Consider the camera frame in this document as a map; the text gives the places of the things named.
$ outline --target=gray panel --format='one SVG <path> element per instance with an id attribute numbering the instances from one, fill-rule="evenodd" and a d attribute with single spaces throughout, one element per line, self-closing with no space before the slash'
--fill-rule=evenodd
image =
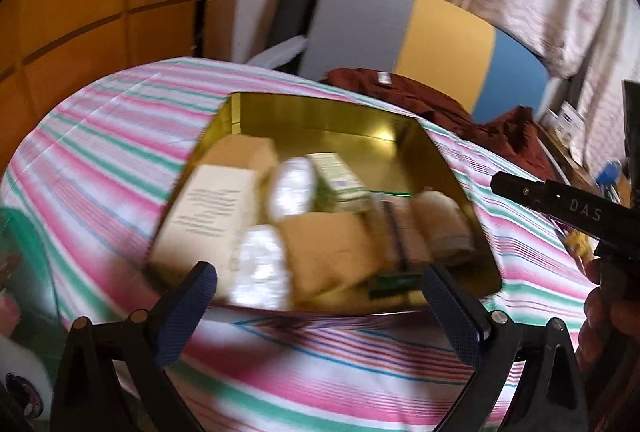
<path id="1" fill-rule="evenodd" d="M 314 81 L 338 67 L 393 72 L 414 0 L 319 0 L 299 75 Z"/>

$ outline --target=blue grip pad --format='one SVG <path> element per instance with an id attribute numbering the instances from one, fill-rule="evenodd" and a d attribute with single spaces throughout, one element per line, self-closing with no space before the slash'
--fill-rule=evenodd
<path id="1" fill-rule="evenodd" d="M 168 293 L 151 310 L 159 326 L 150 337 L 156 363 L 174 364 L 191 338 L 198 322 L 216 293 L 218 275 L 208 263 L 199 262 L 175 291 Z"/>
<path id="2" fill-rule="evenodd" d="M 425 270 L 420 287 L 460 361 L 477 370 L 480 367 L 480 333 L 473 320 L 434 268 Z"/>

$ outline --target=small label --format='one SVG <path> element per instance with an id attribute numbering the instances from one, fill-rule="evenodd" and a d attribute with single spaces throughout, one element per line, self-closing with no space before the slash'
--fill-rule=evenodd
<path id="1" fill-rule="evenodd" d="M 380 85 L 391 85 L 391 74 L 388 72 L 379 72 L 378 83 Z"/>

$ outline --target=green object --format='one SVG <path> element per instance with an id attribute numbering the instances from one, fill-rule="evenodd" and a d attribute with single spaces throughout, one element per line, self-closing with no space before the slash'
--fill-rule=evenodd
<path id="1" fill-rule="evenodd" d="M 392 195 L 394 197 L 413 197 L 414 195 L 409 192 L 385 192 L 384 190 L 369 190 L 370 193 L 384 193 L 385 195 Z"/>
<path id="2" fill-rule="evenodd" d="M 377 275 L 369 282 L 369 298 L 392 297 L 420 289 L 421 273 L 392 273 Z"/>
<path id="3" fill-rule="evenodd" d="M 29 218 L 13 208 L 0 208 L 0 261 L 18 255 L 21 262 L 6 283 L 22 316 L 11 339 L 34 352 L 43 362 L 49 379 L 58 376 L 66 330 L 60 312 L 49 260 L 42 239 Z"/>

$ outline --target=packaged item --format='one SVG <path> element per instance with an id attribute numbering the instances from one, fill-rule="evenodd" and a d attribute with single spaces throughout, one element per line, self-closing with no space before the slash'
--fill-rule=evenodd
<path id="1" fill-rule="evenodd" d="M 250 227 L 236 254 L 229 302 L 256 309 L 289 309 L 290 279 L 284 243 L 272 225 Z"/>
<path id="2" fill-rule="evenodd" d="M 420 269 L 431 263 L 415 225 L 410 196 L 372 193 L 365 220 L 377 249 L 394 270 Z"/>
<path id="3" fill-rule="evenodd" d="M 260 183 L 278 166 L 278 156 L 269 138 L 229 134 L 217 141 L 198 164 L 253 170 Z"/>
<path id="4" fill-rule="evenodd" d="M 365 211 L 369 191 L 338 154 L 309 154 L 318 175 L 316 205 L 321 211 Z"/>
<path id="5" fill-rule="evenodd" d="M 560 107 L 554 131 L 561 144 L 569 148 L 576 136 L 584 131 L 584 119 L 565 101 Z"/>
<path id="6" fill-rule="evenodd" d="M 312 211 L 285 217 L 278 227 L 297 303 L 359 284 L 385 267 L 362 219 L 354 213 Z"/>
<path id="7" fill-rule="evenodd" d="M 424 190 L 412 197 L 418 230 L 431 255 L 446 266 L 468 262 L 475 251 L 474 237 L 458 204 L 444 193 Z"/>
<path id="8" fill-rule="evenodd" d="M 209 262 L 218 273 L 216 298 L 226 298 L 235 249 L 256 223 L 256 172 L 199 165 L 160 228 L 149 265 L 175 286 L 198 261 Z"/>
<path id="9" fill-rule="evenodd" d="M 316 172 L 305 157 L 294 157 L 281 164 L 276 172 L 268 200 L 269 218 L 278 222 L 287 215 L 301 215 L 313 207 L 316 195 Z"/>

